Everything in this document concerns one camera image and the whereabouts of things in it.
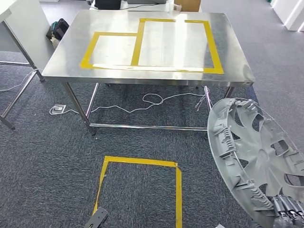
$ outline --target yellow tape rectangle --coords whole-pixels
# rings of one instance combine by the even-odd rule
[[[123,33],[123,32],[95,32],[93,35],[92,40],[88,45],[88,49],[85,51],[84,57],[80,63],[81,68],[84,69],[112,69],[117,70],[118,66],[107,66],[106,68],[100,67],[99,64],[91,64],[90,58],[92,55],[94,49],[97,43],[99,36],[132,36],[137,37],[135,41],[134,49],[133,51],[132,60],[129,66],[119,66],[120,70],[143,70],[141,66],[139,66],[139,60],[140,56],[140,50],[143,43],[143,37],[145,29],[145,23],[146,21],[154,21],[154,22],[176,22],[174,19],[158,19],[158,18],[140,18],[138,29],[137,33]],[[216,43],[212,35],[211,28],[208,21],[204,20],[185,20],[185,23],[199,23],[203,24],[206,32],[207,41],[211,56],[211,60],[213,63],[213,68],[202,68],[202,70],[185,70],[183,69],[174,69],[173,67],[166,66],[145,66],[145,71],[169,71],[169,72],[187,72],[187,73],[207,73],[207,74],[223,74],[222,64],[220,62],[220,56],[216,50]]]
[[[106,168],[109,162],[121,162],[121,163],[130,163],[130,164],[143,164],[143,165],[158,165],[165,167],[173,167],[176,169],[175,174],[175,227],[182,228],[183,226],[183,208],[182,208],[182,185],[181,185],[181,171],[177,167],[177,163],[173,161],[162,161],[162,160],[152,160],[152,159],[143,159],[143,158],[127,158],[127,157],[113,157],[105,156],[103,159],[103,167],[101,168],[100,182],[98,185],[97,196],[96,198],[93,214],[94,214],[98,208],[98,199],[100,194],[102,182],[106,174]]]

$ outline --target power strip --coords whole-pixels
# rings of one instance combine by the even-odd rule
[[[66,105],[65,104],[55,104],[51,110],[51,114],[62,114],[65,111]]]

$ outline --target yellow tape square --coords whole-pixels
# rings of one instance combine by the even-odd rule
[[[181,188],[181,171],[177,167],[177,163],[173,161],[161,161],[161,160],[152,160],[152,159],[142,159],[142,158],[124,158],[124,157],[112,157],[105,156],[103,159],[103,167],[101,168],[100,182],[98,185],[97,196],[96,198],[93,214],[98,208],[98,199],[100,194],[102,182],[106,174],[109,162],[121,162],[130,164],[143,164],[143,165],[158,165],[165,167],[173,167],[176,169],[175,173],[175,227],[182,228],[183,223],[183,209],[182,209],[182,188]]]

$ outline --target gray carpet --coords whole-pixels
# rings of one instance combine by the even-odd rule
[[[3,53],[5,59],[16,54]],[[22,81],[29,68],[0,66],[1,87]],[[88,104],[92,84],[72,84]],[[0,94],[0,110],[16,89]],[[127,109],[146,106],[146,93],[164,97],[202,93],[202,88],[155,85],[102,85],[97,105]],[[213,102],[223,96],[211,88]],[[252,88],[235,96],[256,99]],[[146,112],[126,114],[118,109],[91,115],[92,121],[118,124],[205,126],[206,105],[197,112],[197,97],[165,101]],[[61,84],[35,78],[12,110],[15,131],[0,124],[0,227],[80,228],[91,215],[105,155],[174,161],[183,174],[183,225],[185,228],[244,228],[247,216],[229,192],[217,171],[203,133],[161,130],[98,129],[88,134],[74,113],[51,116],[54,104],[73,108]],[[99,206],[109,212],[105,228],[168,228],[175,226],[175,175],[172,168],[110,163]]]
[[[224,12],[256,77],[259,104],[304,151],[304,32],[288,31],[266,0],[201,0]]]

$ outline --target metal bracket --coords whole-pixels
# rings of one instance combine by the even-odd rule
[[[103,208],[98,208],[84,228],[98,228],[101,223],[106,221],[108,212]]]

